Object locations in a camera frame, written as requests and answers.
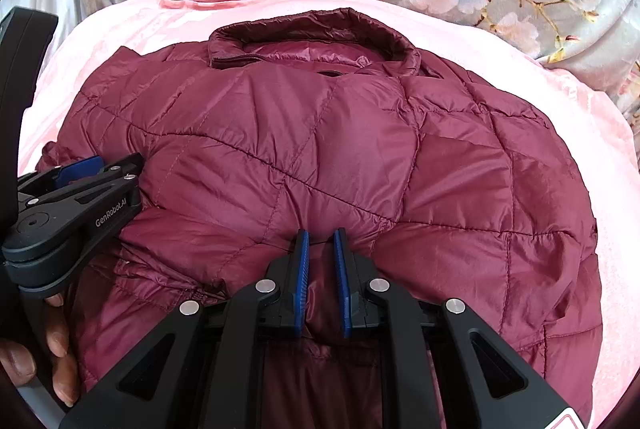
triangular cutout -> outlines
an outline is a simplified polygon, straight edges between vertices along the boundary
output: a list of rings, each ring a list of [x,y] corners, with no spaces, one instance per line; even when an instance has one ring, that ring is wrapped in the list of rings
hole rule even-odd
[[[117,388],[123,393],[151,400],[158,388],[162,370],[174,345],[175,334],[168,333],[120,381]]]
[[[503,398],[526,387],[526,381],[481,333],[470,333],[471,345],[493,398]]]

pink fabric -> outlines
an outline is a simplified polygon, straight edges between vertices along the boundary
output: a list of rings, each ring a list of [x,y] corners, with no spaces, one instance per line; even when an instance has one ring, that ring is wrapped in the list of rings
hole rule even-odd
[[[640,321],[640,263],[634,256],[640,224],[640,176],[632,134],[605,94],[563,70],[545,70],[482,30],[429,18],[374,0],[130,0],[81,23],[56,53],[38,83],[24,118],[20,172],[33,168],[44,143],[56,138],[78,89],[116,49],[149,53],[180,42],[206,40],[232,22],[351,6],[531,102],[553,122],[590,191],[598,221],[602,278],[603,345],[593,382],[596,427],[613,408],[640,365],[634,330]]]

maroon puffer jacket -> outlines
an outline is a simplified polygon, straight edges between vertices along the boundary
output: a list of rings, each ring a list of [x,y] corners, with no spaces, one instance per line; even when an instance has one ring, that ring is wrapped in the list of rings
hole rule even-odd
[[[268,348],[263,427],[379,428],[376,351],[340,334],[326,241],[345,227],[415,297],[469,303],[589,418],[595,220],[565,144],[522,99],[351,9],[307,12],[121,48],[38,168],[133,151],[144,209],[68,300],[86,387],[182,301],[260,279],[304,227],[306,328]]]

metal rivet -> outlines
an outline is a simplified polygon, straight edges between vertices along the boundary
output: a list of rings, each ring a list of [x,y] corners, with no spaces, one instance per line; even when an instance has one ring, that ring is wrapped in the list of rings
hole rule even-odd
[[[386,279],[372,279],[369,281],[369,286],[374,292],[386,292],[389,290],[389,282]]]
[[[200,310],[200,305],[196,301],[185,301],[180,305],[182,315],[193,315],[198,310]]]
[[[465,304],[460,299],[449,299],[445,306],[452,314],[462,314],[465,311]]]
[[[263,294],[268,294],[276,290],[276,283],[275,281],[271,281],[271,279],[260,279],[260,281],[255,284],[255,289]]]

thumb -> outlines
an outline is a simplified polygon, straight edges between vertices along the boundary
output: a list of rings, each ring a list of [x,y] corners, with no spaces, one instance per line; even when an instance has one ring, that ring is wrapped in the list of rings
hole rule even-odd
[[[16,386],[25,385],[36,374],[36,363],[21,344],[0,339],[0,364]]]

